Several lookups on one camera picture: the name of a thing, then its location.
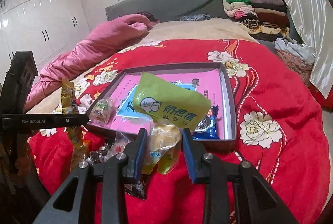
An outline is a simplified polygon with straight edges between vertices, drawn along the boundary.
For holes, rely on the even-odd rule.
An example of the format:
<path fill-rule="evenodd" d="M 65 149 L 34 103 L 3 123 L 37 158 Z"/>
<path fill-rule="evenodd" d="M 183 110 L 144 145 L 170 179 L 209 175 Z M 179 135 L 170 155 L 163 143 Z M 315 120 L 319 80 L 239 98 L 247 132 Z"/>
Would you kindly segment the clear biscuit packet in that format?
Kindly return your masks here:
<path fill-rule="evenodd" d="M 107 124 L 115 114 L 115 102 L 111 98 L 103 98 L 96 101 L 90 114 L 89 120 L 97 124 Z"/>

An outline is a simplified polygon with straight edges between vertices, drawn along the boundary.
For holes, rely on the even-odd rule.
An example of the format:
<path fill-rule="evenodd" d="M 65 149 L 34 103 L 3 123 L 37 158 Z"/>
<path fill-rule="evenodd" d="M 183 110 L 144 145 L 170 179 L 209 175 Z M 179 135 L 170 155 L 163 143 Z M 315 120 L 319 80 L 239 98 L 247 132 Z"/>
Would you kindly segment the yellow snack stick packet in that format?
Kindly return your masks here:
<path fill-rule="evenodd" d="M 79 115 L 76 102 L 74 83 L 68 79 L 62 80 L 61 106 L 63 115 Z M 70 171 L 74 171 L 80 162 L 87 159 L 89 144 L 83 140 L 81 125 L 66 126 L 67 136 L 73 145 Z"/>

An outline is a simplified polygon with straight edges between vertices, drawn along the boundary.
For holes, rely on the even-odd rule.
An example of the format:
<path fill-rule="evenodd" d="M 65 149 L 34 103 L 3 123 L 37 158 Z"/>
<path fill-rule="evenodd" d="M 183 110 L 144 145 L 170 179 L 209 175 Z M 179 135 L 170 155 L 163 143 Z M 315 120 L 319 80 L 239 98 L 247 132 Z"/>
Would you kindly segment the blue snack packet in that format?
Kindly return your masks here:
<path fill-rule="evenodd" d="M 218 140 L 217 131 L 217 115 L 219 112 L 218 106 L 212 106 L 205 117 L 199 122 L 193 132 L 193 139 L 196 140 Z"/>

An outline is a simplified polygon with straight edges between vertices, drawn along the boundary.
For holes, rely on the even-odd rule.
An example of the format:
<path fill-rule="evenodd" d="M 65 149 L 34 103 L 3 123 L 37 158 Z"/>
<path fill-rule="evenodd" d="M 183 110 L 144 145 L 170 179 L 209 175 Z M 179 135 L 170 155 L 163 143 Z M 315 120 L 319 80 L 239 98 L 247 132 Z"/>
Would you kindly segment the green milk candy bag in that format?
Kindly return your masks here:
<path fill-rule="evenodd" d="M 211 105 L 195 90 L 143 72 L 133 97 L 134 110 L 152 119 L 142 173 L 169 173 L 178 163 L 181 130 L 194 131 Z"/>

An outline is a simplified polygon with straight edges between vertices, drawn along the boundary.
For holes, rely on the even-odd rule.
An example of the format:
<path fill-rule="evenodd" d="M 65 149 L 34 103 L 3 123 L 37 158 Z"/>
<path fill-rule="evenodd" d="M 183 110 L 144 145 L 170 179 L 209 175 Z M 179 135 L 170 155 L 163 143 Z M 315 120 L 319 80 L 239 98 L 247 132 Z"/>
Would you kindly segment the clear red candy packet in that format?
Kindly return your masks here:
<path fill-rule="evenodd" d="M 122 153 L 126 145 L 132 141 L 133 139 L 122 132 L 116 132 L 114 139 L 106 138 L 103 146 L 100 146 L 98 150 L 90 151 L 87 161 L 91 165 L 105 163 L 111 157 Z"/>

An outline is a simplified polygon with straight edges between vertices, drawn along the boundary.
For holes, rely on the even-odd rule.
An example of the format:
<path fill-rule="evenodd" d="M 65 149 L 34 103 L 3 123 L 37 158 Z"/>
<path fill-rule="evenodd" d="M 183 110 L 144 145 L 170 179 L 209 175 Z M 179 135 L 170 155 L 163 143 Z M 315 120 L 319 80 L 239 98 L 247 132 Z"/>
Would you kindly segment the brown Snickers bar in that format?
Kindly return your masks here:
<path fill-rule="evenodd" d="M 146 200 L 149 179 L 148 174 L 143 174 L 136 184 L 125 184 L 125 193 L 140 200 Z"/>

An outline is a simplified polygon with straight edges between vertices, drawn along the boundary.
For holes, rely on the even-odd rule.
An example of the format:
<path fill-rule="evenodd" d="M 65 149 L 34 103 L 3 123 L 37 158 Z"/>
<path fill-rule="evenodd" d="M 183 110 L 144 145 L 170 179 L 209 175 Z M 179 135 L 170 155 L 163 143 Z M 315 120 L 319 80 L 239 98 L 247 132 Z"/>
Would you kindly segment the pink picture book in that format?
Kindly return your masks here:
<path fill-rule="evenodd" d="M 137 113 L 133 108 L 133 97 L 141 74 L 125 73 L 124 76 L 111 86 L 106 97 L 115 102 L 117 108 L 106 129 L 120 130 L 130 134 L 137 134 L 139 128 L 147 126 L 152 120 L 148 115 Z M 220 72 L 211 69 L 205 72 L 165 73 L 160 78 L 167 80 L 183 89 L 196 91 L 211 100 L 212 106 L 217 107 L 216 127 L 217 136 L 223 140 L 228 137 L 224 124 L 224 96 L 221 88 Z"/>

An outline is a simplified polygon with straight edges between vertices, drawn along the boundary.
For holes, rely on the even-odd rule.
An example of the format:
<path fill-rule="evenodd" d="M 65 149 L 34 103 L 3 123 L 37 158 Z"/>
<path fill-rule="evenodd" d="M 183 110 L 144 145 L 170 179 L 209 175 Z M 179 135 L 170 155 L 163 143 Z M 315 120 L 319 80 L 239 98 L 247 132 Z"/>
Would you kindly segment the pink quilt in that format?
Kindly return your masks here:
<path fill-rule="evenodd" d="M 64 78 L 73 80 L 135 40 L 140 40 L 149 28 L 150 20 L 142 14 L 125 15 L 99 24 L 73 50 L 58 56 L 40 70 L 24 110 L 31 110 L 60 88 Z"/>

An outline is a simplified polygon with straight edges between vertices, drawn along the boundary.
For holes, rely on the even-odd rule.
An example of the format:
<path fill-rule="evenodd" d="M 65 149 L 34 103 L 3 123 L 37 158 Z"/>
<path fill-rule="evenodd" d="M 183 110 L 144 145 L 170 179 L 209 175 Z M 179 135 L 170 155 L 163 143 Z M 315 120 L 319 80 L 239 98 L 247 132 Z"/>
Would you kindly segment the red floral blanket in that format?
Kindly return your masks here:
<path fill-rule="evenodd" d="M 244 40 L 168 40 L 138 44 L 96 66 L 78 85 L 85 111 L 126 68 L 222 62 L 237 115 L 231 163 L 249 161 L 299 223 L 315 223 L 329 193 L 329 145 L 322 110 L 301 78 L 265 46 Z M 70 173 L 73 146 L 64 128 L 42 130 L 29 141 L 41 182 L 53 194 Z M 167 175 L 154 174 L 145 201 L 126 195 L 129 223 L 202 223 L 203 185 L 189 179 L 183 153 Z"/>

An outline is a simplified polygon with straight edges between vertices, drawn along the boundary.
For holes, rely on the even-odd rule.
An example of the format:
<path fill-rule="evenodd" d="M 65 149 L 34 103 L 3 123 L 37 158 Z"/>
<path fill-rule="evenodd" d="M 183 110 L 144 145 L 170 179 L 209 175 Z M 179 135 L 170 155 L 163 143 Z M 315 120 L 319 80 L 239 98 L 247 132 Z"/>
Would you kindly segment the grey shallow cardboard box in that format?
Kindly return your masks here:
<path fill-rule="evenodd" d="M 125 73 L 129 74 L 142 74 L 142 72 L 148 72 L 155 76 L 165 73 L 189 73 L 189 72 L 205 72 L 211 69 L 217 69 L 220 72 L 221 79 L 221 88 L 224 96 L 224 124 L 225 124 L 225 133 L 228 135 L 227 138 L 221 140 L 202 140 L 202 143 L 207 149 L 213 151 L 225 151 L 229 152 L 232 149 L 233 144 L 236 140 L 236 116 L 235 116 L 235 106 L 234 98 L 232 94 L 232 88 L 230 80 L 227 74 L 227 70 L 222 63 L 215 62 L 196 62 L 196 63 L 174 63 L 169 65 L 155 65 L 155 66 L 145 66 L 145 67 L 136 67 L 128 68 L 121 71 L 120 74 L 103 90 L 98 99 L 107 98 L 106 94 L 111 89 L 111 86 L 115 85 Z M 147 126 L 142 126 L 141 128 L 148 129 L 150 126 L 150 121 Z M 123 132 L 120 130 L 108 130 L 106 129 L 106 124 L 97 124 L 95 122 L 89 121 L 86 126 L 89 132 L 100 134 L 107 138 L 115 138 L 116 132 Z M 130 134 L 123 132 L 130 137 L 135 137 L 137 134 Z"/>

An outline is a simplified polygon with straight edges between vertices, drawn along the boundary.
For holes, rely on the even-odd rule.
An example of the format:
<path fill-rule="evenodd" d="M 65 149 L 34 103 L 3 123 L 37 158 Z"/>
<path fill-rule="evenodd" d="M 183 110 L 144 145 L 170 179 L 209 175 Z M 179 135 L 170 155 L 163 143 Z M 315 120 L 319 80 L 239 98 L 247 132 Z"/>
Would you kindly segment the white wardrobe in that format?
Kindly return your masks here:
<path fill-rule="evenodd" d="M 32 51 L 40 70 L 89 32 L 81 0 L 2 0 L 1 79 L 17 51 Z"/>

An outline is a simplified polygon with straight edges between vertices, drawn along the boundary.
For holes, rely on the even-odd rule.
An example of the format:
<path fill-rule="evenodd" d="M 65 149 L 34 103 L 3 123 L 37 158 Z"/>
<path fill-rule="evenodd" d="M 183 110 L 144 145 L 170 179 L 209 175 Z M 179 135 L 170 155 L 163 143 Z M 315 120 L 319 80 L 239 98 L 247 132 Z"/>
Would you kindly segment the beige bed sheet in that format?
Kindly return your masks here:
<path fill-rule="evenodd" d="M 157 46 L 162 41 L 176 39 L 237 39 L 247 40 L 251 42 L 255 41 L 255 39 L 250 36 L 245 30 L 241 29 L 240 26 L 236 24 L 236 22 L 232 22 L 226 19 L 213 18 L 206 21 L 194 22 L 173 21 L 163 23 L 150 23 L 148 33 L 143 38 L 141 38 L 140 40 L 135 40 L 133 43 L 130 43 L 128 46 L 124 47 L 118 52 L 124 53 L 126 51 L 133 51 L 138 47 Z"/>

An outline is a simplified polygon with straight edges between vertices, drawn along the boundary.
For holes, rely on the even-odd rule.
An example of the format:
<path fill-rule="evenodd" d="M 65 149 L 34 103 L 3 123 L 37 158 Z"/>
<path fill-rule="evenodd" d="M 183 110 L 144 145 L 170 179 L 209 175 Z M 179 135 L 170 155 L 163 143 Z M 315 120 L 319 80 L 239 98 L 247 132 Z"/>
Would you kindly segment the grey and floral clothes heap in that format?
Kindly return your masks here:
<path fill-rule="evenodd" d="M 316 60 L 315 48 L 300 44 L 290 37 L 274 41 L 277 56 L 289 70 L 296 72 L 306 87 L 310 86 L 310 76 Z"/>

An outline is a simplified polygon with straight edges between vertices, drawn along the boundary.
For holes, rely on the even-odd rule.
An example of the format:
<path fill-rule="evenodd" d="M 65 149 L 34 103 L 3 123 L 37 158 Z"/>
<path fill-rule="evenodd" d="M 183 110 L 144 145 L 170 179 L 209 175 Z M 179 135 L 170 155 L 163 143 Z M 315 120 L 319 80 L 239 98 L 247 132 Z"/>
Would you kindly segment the grey headboard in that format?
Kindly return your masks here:
<path fill-rule="evenodd" d="M 161 22 L 179 21 L 182 16 L 208 14 L 226 19 L 222 0 L 124 0 L 106 8 L 107 20 L 148 12 Z"/>

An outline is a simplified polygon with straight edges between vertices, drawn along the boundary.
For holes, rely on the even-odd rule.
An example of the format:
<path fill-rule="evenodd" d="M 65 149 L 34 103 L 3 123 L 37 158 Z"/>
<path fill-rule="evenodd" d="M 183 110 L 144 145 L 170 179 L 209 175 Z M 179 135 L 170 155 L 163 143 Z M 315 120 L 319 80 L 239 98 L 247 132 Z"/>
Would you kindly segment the white satin curtain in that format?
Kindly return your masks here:
<path fill-rule="evenodd" d="M 310 82 L 324 98 L 332 90 L 332 6 L 328 0 L 285 0 L 306 45 L 314 48 Z"/>

